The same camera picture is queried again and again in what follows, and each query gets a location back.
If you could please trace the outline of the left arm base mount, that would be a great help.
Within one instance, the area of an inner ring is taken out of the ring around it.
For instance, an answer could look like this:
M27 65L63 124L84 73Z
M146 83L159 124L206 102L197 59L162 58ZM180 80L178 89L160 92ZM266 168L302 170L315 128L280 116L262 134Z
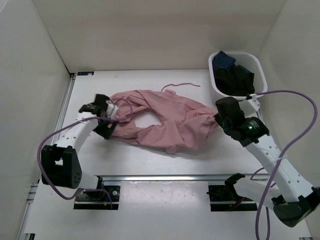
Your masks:
M121 185L119 183L103 182L100 188L108 192L110 198L104 191L81 192L74 199L74 210L106 210L116 211L119 209Z

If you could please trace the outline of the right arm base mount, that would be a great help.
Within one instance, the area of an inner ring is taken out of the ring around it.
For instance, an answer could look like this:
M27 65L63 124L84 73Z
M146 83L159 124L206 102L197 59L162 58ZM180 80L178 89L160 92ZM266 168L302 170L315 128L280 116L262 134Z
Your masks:
M243 198L228 190L226 185L209 185L211 212L255 212L258 207L250 198Z

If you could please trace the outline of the pink trousers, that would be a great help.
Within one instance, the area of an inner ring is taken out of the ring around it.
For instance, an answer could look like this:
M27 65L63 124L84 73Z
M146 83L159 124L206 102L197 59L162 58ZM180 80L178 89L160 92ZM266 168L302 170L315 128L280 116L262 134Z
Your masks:
M198 150L218 127L214 108L170 89L117 92L111 99L119 108L119 123L111 137L126 144L164 149L168 154ZM160 123L138 127L135 118L143 113L154 113Z

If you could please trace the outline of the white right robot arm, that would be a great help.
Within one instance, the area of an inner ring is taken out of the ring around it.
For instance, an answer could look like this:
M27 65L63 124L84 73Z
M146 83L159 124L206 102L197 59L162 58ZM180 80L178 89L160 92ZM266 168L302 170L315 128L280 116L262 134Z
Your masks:
M320 205L320 189L308 182L289 162L281 158L269 129L257 117L245 117L233 97L216 101L215 121L224 133L238 141L269 173L277 188L267 188L243 174L225 181L224 193L230 200L246 197L273 210L277 218L293 228Z

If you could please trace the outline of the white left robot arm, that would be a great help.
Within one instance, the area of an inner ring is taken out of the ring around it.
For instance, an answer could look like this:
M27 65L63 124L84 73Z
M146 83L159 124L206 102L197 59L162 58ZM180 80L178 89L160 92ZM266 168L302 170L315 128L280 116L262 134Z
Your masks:
M104 94L96 94L93 102L84 104L73 124L63 130L62 136L53 145L40 147L41 180L45 185L68 189L84 189L93 200L105 194L99 176L83 172L78 153L94 132L108 140L118 121L118 107Z

